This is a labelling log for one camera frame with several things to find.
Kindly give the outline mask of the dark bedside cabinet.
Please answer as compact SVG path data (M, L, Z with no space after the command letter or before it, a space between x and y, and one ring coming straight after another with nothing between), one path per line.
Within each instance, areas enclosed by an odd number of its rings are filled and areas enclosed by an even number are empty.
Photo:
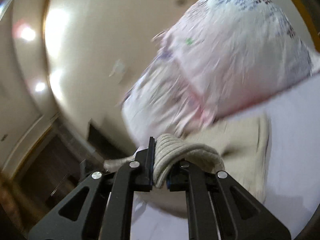
M116 146L108 137L92 123L88 123L88 137L87 141L101 153L105 159L120 159L128 157L128 155Z

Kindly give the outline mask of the lavender bed sheet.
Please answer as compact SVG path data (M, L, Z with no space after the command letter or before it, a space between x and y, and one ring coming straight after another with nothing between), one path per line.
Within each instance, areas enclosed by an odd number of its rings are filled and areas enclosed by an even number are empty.
M265 113L270 122L264 206L290 231L305 228L319 206L319 76L234 116ZM132 239L188 239L184 192L137 192Z

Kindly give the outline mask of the beige ribbed knit sweater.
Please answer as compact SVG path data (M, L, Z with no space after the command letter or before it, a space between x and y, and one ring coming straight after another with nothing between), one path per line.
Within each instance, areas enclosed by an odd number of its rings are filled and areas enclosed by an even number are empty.
M153 190L135 198L163 209L183 209L183 193L170 193L165 185L173 164L187 160L203 171L224 170L260 202L265 200L269 120L266 115L221 120L186 138L162 134L156 140Z

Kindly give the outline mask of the pink floral pillow right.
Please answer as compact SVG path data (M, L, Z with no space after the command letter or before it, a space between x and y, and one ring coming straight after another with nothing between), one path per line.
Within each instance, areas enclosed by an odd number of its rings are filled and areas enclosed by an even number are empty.
M259 103L319 72L319 53L301 39L193 42L159 35L159 55L175 59L214 120Z

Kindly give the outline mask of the pink floral pillow left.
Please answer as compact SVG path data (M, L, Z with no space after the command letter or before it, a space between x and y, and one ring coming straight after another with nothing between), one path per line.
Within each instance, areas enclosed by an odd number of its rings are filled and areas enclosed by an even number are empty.
M214 112L205 109L177 61L167 55L157 56L127 92L121 115L137 147L147 146L150 137L180 137L214 120Z

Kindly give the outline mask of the white wall switch plate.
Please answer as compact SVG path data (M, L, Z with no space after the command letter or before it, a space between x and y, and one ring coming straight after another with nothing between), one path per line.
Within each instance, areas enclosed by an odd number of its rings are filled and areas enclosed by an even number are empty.
M117 83L121 83L126 72L127 72L127 67L126 67L125 63L121 59L118 59L114 63L112 70L109 74L109 77L114 79Z

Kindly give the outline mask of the pink floral pillow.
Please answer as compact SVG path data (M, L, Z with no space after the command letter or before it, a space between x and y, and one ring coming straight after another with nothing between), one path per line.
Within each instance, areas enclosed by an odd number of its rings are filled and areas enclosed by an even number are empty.
M175 59L214 120L259 103L319 72L319 53L301 39L193 42L159 35L159 55Z
M214 120L214 112L205 109L177 61L167 55L157 56L127 92L121 115L137 147L147 146L150 137L180 137Z

